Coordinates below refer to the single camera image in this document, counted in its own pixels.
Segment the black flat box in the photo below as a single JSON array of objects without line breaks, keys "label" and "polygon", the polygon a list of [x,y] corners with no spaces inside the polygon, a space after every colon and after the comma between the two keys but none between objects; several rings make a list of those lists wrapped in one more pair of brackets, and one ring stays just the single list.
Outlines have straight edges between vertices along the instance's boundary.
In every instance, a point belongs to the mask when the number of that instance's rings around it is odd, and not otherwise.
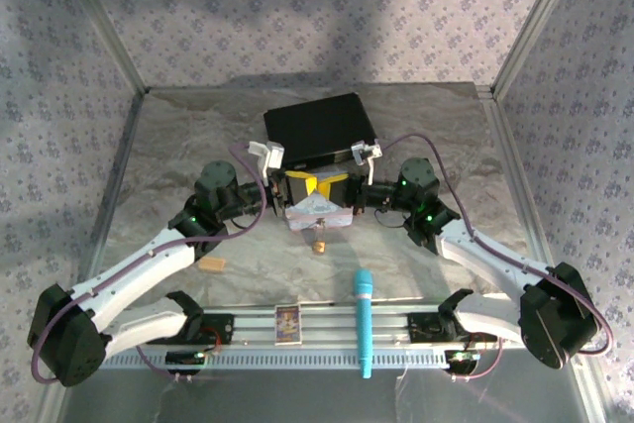
[{"label": "black flat box", "polygon": [[264,113],[267,138],[284,147],[282,166],[314,169],[353,158],[352,145],[377,138],[365,106],[347,93]]}]

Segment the cyan marker pen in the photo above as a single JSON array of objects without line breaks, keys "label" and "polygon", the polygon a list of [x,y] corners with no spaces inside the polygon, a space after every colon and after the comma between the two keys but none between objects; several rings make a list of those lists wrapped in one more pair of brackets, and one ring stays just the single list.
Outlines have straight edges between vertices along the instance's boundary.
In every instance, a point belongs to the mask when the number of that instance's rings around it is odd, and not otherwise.
[{"label": "cyan marker pen", "polygon": [[372,309],[373,281],[368,269],[360,268],[354,277],[358,363],[363,379],[370,379],[373,361]]}]

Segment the small printed card box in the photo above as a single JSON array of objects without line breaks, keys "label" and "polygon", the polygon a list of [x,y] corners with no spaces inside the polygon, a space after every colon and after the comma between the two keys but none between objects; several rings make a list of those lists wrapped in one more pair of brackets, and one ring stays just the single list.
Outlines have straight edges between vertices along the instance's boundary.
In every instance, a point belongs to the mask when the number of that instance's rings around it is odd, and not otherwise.
[{"label": "small printed card box", "polygon": [[276,306],[274,320],[275,343],[277,345],[300,345],[302,343],[299,305]]}]

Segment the left control board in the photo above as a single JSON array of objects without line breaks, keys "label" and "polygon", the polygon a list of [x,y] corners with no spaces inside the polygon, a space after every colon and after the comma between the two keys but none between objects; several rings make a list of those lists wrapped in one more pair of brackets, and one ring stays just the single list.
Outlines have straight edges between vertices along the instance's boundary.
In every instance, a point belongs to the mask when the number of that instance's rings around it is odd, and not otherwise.
[{"label": "left control board", "polygon": [[167,352],[164,357],[167,366],[184,368],[187,366],[202,366],[206,363],[206,354],[200,351]]}]

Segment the control board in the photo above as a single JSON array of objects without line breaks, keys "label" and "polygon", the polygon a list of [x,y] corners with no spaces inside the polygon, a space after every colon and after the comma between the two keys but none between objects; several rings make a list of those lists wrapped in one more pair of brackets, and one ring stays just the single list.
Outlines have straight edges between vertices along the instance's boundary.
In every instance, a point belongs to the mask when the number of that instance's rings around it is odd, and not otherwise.
[{"label": "control board", "polygon": [[187,366],[202,366],[206,363],[206,354],[200,351],[167,352],[164,357],[167,366],[184,368]]},{"label": "control board", "polygon": [[470,376],[475,373],[480,360],[480,352],[470,350],[452,350],[445,352],[448,364],[446,372],[457,376]]}]

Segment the right control board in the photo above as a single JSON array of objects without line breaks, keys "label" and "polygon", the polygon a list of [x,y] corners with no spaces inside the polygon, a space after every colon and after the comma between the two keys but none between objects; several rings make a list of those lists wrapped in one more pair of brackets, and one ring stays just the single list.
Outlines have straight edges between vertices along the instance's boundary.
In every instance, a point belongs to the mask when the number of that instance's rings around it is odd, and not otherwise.
[{"label": "right control board", "polygon": [[480,360],[480,352],[470,350],[452,350],[445,352],[448,364],[446,372],[457,376],[470,376],[475,373]]}]

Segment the aluminium table side rail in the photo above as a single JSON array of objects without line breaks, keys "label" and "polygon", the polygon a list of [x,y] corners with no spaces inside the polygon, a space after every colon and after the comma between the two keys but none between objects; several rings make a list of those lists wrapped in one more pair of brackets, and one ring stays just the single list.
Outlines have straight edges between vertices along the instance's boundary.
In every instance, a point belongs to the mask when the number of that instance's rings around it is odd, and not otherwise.
[{"label": "aluminium table side rail", "polygon": [[90,234],[87,252],[80,261],[75,282],[93,277],[103,263],[104,250],[121,191],[125,170],[138,128],[140,114],[149,90],[136,93],[128,112],[122,137],[110,168],[108,181]]},{"label": "aluminium table side rail", "polygon": [[497,104],[491,89],[486,85],[475,87],[482,103],[491,136],[500,154],[510,194],[524,230],[531,256],[547,264],[555,264],[538,211],[528,184],[520,155],[514,142],[503,109]]}]

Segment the aluminium mounting rail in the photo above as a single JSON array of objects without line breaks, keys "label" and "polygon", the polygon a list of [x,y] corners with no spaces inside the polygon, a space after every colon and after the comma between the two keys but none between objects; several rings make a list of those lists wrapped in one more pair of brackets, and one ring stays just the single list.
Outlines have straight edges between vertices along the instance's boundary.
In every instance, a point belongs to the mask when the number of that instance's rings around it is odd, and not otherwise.
[{"label": "aluminium mounting rail", "polygon": [[[459,343],[412,344],[407,331],[408,313],[438,312],[453,315],[468,331],[493,335],[512,348],[522,345],[514,308],[507,300],[468,296],[467,304],[474,309],[464,311],[443,310],[438,304],[421,301],[376,301],[372,304],[372,341],[378,349],[396,347],[432,348],[449,350],[466,346]],[[235,315],[232,343],[222,349],[241,348],[272,349],[354,349],[357,346],[356,307],[353,304],[304,303],[300,304],[300,345],[277,345],[274,334],[274,306],[238,306],[207,308],[205,313],[231,313]],[[125,310],[104,330],[111,337],[107,353],[114,356],[136,346],[151,344],[160,346],[202,347],[198,334],[182,337],[179,332],[186,322],[183,310],[167,299],[154,305]],[[471,344],[476,349],[486,349],[494,344]]]}]

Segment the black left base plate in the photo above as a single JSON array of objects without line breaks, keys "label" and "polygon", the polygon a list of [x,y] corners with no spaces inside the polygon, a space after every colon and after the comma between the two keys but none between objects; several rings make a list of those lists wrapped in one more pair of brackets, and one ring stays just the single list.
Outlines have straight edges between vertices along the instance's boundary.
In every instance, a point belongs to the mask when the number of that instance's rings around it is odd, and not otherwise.
[{"label": "black left base plate", "polygon": [[231,313],[205,313],[202,317],[199,337],[212,346],[232,343],[235,315]]}]

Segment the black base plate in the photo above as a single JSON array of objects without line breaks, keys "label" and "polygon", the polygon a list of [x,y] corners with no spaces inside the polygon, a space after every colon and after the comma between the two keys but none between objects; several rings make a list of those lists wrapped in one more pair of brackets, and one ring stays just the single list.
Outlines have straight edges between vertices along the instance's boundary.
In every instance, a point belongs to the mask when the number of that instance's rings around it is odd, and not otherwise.
[{"label": "black base plate", "polygon": [[199,337],[212,346],[232,343],[235,315],[231,313],[205,313],[202,317]]},{"label": "black base plate", "polygon": [[412,344],[459,343],[495,344],[497,338],[486,333],[468,332],[453,315],[438,312],[408,313],[407,331]]}]

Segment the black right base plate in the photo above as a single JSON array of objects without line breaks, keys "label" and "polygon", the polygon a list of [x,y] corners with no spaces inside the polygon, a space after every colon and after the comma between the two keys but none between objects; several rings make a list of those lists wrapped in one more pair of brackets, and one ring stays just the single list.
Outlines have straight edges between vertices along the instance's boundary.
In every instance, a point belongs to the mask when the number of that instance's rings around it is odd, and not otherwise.
[{"label": "black right base plate", "polygon": [[459,343],[495,344],[497,338],[486,333],[468,332],[453,315],[438,312],[408,313],[407,331],[412,344]]}]

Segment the aluminium frame post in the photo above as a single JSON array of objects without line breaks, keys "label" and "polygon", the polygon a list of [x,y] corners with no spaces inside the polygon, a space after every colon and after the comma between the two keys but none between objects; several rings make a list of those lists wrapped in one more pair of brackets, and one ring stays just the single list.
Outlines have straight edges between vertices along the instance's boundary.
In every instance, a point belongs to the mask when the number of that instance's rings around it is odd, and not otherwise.
[{"label": "aluminium frame post", "polygon": [[148,88],[116,32],[114,23],[110,20],[101,0],[79,0],[79,2],[126,82],[136,94],[145,95]]},{"label": "aluminium frame post", "polygon": [[505,97],[558,2],[559,0],[535,0],[508,56],[490,86],[494,101],[499,102]]}]

